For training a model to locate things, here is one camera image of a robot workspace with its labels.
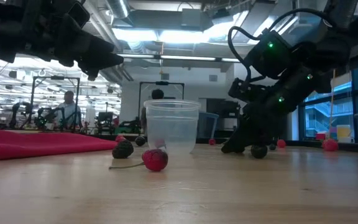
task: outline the desk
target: desk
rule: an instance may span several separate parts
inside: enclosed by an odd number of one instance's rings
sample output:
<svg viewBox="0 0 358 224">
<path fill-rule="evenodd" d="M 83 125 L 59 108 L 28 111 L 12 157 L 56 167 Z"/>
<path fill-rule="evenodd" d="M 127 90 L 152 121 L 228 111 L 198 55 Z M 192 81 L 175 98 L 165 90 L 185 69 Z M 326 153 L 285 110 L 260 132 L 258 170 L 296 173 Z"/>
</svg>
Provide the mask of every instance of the desk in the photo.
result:
<svg viewBox="0 0 358 224">
<path fill-rule="evenodd" d="M 0 161 L 0 223 L 358 223 L 358 154 L 246 152 L 197 146 L 160 173 L 108 170 L 109 151 Z"/>
</svg>

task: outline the red cloth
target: red cloth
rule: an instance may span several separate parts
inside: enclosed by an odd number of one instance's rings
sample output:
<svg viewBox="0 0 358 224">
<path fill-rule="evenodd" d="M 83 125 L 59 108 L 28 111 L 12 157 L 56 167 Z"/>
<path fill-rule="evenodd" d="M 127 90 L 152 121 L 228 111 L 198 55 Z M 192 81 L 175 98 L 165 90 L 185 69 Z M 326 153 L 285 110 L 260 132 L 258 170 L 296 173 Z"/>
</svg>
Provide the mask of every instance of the red cloth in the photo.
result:
<svg viewBox="0 0 358 224">
<path fill-rule="evenodd" d="M 116 144 L 82 134 L 17 134 L 0 130 L 0 160 L 111 150 Z"/>
</svg>

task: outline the clear plastic cup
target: clear plastic cup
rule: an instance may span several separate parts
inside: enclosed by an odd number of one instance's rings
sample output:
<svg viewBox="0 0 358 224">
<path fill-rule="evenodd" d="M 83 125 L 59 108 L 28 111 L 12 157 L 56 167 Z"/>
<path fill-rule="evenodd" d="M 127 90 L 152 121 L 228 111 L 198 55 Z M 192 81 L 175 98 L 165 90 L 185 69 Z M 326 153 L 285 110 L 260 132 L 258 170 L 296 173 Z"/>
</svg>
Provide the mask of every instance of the clear plastic cup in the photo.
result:
<svg viewBox="0 0 358 224">
<path fill-rule="evenodd" d="M 191 152 L 196 144 L 201 104 L 188 100 L 149 100 L 144 102 L 147 139 L 150 149 Z"/>
</svg>

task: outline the black ball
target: black ball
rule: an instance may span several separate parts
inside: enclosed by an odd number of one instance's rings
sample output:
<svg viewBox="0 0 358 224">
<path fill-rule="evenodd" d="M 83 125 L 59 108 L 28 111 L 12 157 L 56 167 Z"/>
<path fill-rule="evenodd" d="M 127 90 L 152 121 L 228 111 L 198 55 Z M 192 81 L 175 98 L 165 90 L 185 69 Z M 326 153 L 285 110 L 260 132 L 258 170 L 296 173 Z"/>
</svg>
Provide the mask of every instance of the black ball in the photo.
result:
<svg viewBox="0 0 358 224">
<path fill-rule="evenodd" d="M 146 139 L 142 136 L 139 136 L 135 139 L 135 143 L 137 146 L 143 146 L 144 144 L 146 144 Z"/>
<path fill-rule="evenodd" d="M 276 150 L 276 145 L 275 144 L 271 144 L 268 146 L 268 148 L 271 150 L 271 151 L 274 151 Z"/>
<path fill-rule="evenodd" d="M 123 140 L 112 150 L 115 159 L 126 159 L 134 152 L 134 146 L 128 140 Z"/>
<path fill-rule="evenodd" d="M 251 154 L 256 159 L 263 159 L 267 155 L 267 146 L 252 146 Z"/>
</svg>

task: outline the metal frame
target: metal frame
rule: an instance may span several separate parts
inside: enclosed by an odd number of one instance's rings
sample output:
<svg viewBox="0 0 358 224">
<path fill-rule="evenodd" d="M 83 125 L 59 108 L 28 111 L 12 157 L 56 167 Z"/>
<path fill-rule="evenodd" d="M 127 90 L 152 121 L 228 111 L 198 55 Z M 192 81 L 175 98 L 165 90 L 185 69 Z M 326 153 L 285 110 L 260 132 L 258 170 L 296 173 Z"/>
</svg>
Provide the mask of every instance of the metal frame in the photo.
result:
<svg viewBox="0 0 358 224">
<path fill-rule="evenodd" d="M 140 82 L 139 83 L 139 104 L 137 107 L 137 116 L 140 118 L 140 97 L 142 95 L 142 85 L 143 84 L 156 84 L 156 85 L 181 85 L 183 88 L 183 91 L 181 93 L 181 98 L 184 100 L 185 99 L 185 84 L 184 83 L 170 83 L 170 82 Z"/>
<path fill-rule="evenodd" d="M 76 90 L 76 98 L 75 98 L 75 110 L 74 110 L 74 122 L 76 122 L 77 120 L 77 108 L 78 108 L 78 95 L 80 94 L 80 78 L 71 78 L 71 77 L 57 77 L 57 76 L 51 76 L 51 77 L 40 77 L 40 76 L 35 76 L 33 77 L 32 80 L 32 89 L 31 89 L 31 101 L 30 101 L 30 105 L 31 107 L 33 107 L 34 104 L 34 91 L 35 91 L 35 87 L 37 87 L 38 85 L 35 84 L 35 81 L 37 79 L 43 79 L 42 82 L 49 78 L 51 80 L 64 80 L 64 79 L 69 79 L 69 80 L 77 80 L 77 90 Z M 32 113 L 30 113 L 29 115 L 29 124 L 31 123 L 31 117 L 32 117 Z"/>
</svg>

